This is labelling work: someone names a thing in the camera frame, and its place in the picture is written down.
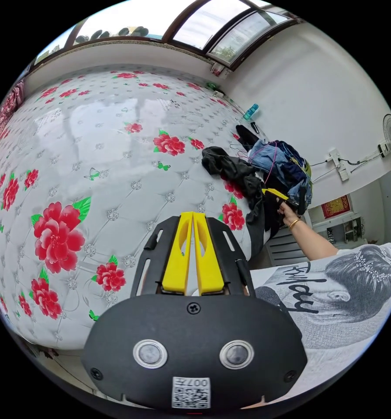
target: hand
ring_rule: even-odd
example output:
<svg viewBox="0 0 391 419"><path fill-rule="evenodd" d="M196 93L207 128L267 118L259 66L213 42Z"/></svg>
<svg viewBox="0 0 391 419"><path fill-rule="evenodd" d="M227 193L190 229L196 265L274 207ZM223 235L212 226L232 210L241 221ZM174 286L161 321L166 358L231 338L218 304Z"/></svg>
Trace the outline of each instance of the hand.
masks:
<svg viewBox="0 0 391 419"><path fill-rule="evenodd" d="M283 222L288 227L293 221L299 218L297 214L284 201L281 201L278 212L284 215Z"/></svg>

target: red poster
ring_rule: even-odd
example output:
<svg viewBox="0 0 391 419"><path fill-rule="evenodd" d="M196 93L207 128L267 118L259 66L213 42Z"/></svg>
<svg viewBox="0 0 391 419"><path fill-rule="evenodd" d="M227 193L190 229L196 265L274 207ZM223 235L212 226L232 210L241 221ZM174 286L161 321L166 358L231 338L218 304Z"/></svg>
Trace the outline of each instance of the red poster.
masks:
<svg viewBox="0 0 391 419"><path fill-rule="evenodd" d="M325 218L332 218L351 211L347 195L321 205Z"/></svg>

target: qr code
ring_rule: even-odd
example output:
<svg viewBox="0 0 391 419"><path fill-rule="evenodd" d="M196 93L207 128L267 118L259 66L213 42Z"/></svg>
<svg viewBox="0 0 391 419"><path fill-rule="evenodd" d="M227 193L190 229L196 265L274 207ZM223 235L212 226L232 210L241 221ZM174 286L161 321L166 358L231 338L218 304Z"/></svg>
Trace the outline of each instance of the qr code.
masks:
<svg viewBox="0 0 391 419"><path fill-rule="evenodd" d="M210 379L174 377L172 407L179 409L210 408Z"/></svg>

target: red flower print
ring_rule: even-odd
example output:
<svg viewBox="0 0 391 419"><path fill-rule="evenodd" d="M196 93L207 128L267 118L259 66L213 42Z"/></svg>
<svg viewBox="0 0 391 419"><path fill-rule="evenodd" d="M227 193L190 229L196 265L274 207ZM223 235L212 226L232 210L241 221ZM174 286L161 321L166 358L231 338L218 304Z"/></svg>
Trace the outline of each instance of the red flower print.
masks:
<svg viewBox="0 0 391 419"><path fill-rule="evenodd" d="M221 178L225 182L226 191L229 191L229 192L233 193L233 195L237 199L242 199L243 198L243 193L242 193L242 191L240 190L240 188L237 184L229 182L223 175L221 176Z"/></svg>
<svg viewBox="0 0 391 419"><path fill-rule="evenodd" d="M67 90L67 92L63 92L60 97L69 97L70 95L72 95L73 93L76 93L77 89L70 89Z"/></svg>
<svg viewBox="0 0 391 419"><path fill-rule="evenodd" d="M125 285L124 271L117 269L115 263L99 265L96 270L96 283L102 285L104 291L119 291Z"/></svg>
<svg viewBox="0 0 391 419"><path fill-rule="evenodd" d="M6 307L6 303L3 300L3 297L0 297L0 302L2 303L4 311L7 313L7 307Z"/></svg>
<svg viewBox="0 0 391 419"><path fill-rule="evenodd" d="M120 74L117 74L115 77L121 77L122 79L132 79L133 77L137 77L137 76L133 73L120 73Z"/></svg>
<svg viewBox="0 0 391 419"><path fill-rule="evenodd" d="M204 148L204 144L199 140L195 140L194 138L191 139L191 145L197 150L202 150Z"/></svg>
<svg viewBox="0 0 391 419"><path fill-rule="evenodd" d="M197 84L194 84L194 83L187 83L187 86L192 87L195 90L201 90L201 87Z"/></svg>
<svg viewBox="0 0 391 419"><path fill-rule="evenodd" d="M245 219L242 215L242 210L238 209L236 204L223 205L223 222L230 227L230 230L241 230L245 224Z"/></svg>
<svg viewBox="0 0 391 419"><path fill-rule="evenodd" d="M33 171L29 172L25 179L25 189L28 189L32 186L38 178L38 170L34 169Z"/></svg>
<svg viewBox="0 0 391 419"><path fill-rule="evenodd" d="M2 185L3 185L3 182L4 182L5 178L6 178L6 173L2 174L2 176L1 176L1 178L0 178L0 188L1 188L1 187L2 187Z"/></svg>
<svg viewBox="0 0 391 419"><path fill-rule="evenodd" d="M21 305L21 307L22 307L23 311L25 312L25 314L27 316L31 317L32 316L31 308L29 307L29 304L26 302L25 297L22 296L22 295L19 296L19 304Z"/></svg>
<svg viewBox="0 0 391 419"><path fill-rule="evenodd" d="M176 156L185 152L185 144L179 141L177 137L171 138L167 134L160 134L153 142L161 153L169 153L172 156Z"/></svg>
<svg viewBox="0 0 391 419"><path fill-rule="evenodd" d="M140 132L142 129L143 127L140 124L127 124L125 126L125 130L129 133Z"/></svg>
<svg viewBox="0 0 391 419"><path fill-rule="evenodd" d="M160 83L153 83L155 87L159 87L159 89L169 89L169 86L166 84L160 84Z"/></svg>
<svg viewBox="0 0 391 419"><path fill-rule="evenodd" d="M42 99L43 97L51 95L51 93L54 93L58 87L52 87L50 89L47 89L39 98Z"/></svg>
<svg viewBox="0 0 391 419"><path fill-rule="evenodd" d="M82 249L85 239L75 230L80 223L80 211L67 205L63 210L60 202L51 203L43 212L44 216L34 224L35 255L45 261L54 274L62 269L76 269L76 252Z"/></svg>
<svg viewBox="0 0 391 419"><path fill-rule="evenodd" d="M19 190L17 179L11 179L3 192L3 209L9 211L11 205L15 202L16 194Z"/></svg>
<svg viewBox="0 0 391 419"><path fill-rule="evenodd" d="M44 278L32 280L32 298L35 304L39 305L44 316L50 316L56 320L61 314L61 306L58 303L59 296L55 291L49 289Z"/></svg>
<svg viewBox="0 0 391 419"><path fill-rule="evenodd" d="M6 138L8 135L9 135L9 133L10 133L10 129L9 128L6 128L1 134L0 134L0 140L2 139L2 138Z"/></svg>

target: gold bracelet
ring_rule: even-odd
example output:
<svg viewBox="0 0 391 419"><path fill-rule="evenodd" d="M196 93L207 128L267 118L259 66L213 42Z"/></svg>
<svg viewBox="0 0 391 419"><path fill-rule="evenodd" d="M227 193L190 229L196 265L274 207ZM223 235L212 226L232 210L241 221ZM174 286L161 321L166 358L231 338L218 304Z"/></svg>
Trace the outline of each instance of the gold bracelet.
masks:
<svg viewBox="0 0 391 419"><path fill-rule="evenodd" d="M290 229L290 231L291 231L291 229L293 228L293 226L298 222L298 221L300 221L300 218L297 218L297 219L295 219L291 224L290 224L290 226L289 226L289 229Z"/></svg>

